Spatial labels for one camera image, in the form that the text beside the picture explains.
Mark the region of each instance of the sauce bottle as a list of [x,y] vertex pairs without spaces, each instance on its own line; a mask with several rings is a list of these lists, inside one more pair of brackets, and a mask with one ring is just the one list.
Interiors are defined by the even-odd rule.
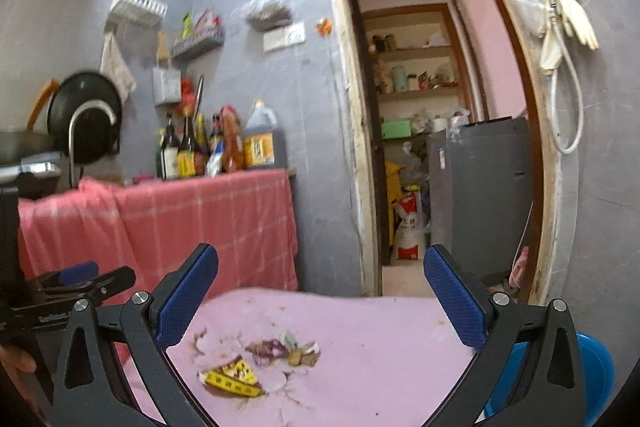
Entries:
[[204,155],[196,143],[189,107],[184,108],[184,135],[178,149],[178,174],[180,178],[204,174]]
[[213,115],[213,124],[211,128],[211,134],[209,135],[209,154],[213,154],[218,146],[218,142],[222,140],[222,121],[220,120],[220,115]]
[[196,115],[196,143],[204,156],[204,163],[206,164],[209,156],[209,141],[204,127],[204,115],[200,113]]
[[163,180],[175,180],[178,178],[178,149],[180,140],[175,134],[174,122],[171,113],[166,115],[166,129],[160,144],[160,166]]

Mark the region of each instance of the yellow wrapper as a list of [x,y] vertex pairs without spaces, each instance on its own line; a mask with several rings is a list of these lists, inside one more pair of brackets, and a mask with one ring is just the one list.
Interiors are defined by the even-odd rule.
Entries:
[[256,397],[262,394],[255,373],[242,357],[236,357],[232,362],[215,369],[203,371],[200,373],[200,381],[240,396]]

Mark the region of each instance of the person's hand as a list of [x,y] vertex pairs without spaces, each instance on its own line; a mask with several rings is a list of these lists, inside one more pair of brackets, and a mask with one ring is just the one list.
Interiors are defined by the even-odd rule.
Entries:
[[34,373],[36,370],[36,362],[27,352],[14,346],[0,346],[0,362],[4,370],[11,378],[18,393],[34,408],[35,400],[33,395],[27,388],[20,373]]

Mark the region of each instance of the dish towel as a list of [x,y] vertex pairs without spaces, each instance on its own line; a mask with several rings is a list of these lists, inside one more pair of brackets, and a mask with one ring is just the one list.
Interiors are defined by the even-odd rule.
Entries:
[[129,94],[136,90],[136,81],[122,58],[113,32],[108,32],[104,35],[100,73],[110,79],[113,85],[116,86],[122,103],[125,103],[129,98]]

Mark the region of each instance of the tiled floor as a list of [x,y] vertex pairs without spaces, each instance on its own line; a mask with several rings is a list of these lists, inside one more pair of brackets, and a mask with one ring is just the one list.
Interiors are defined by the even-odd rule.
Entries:
[[394,297],[434,297],[424,278],[422,261],[392,261],[382,267],[382,295]]

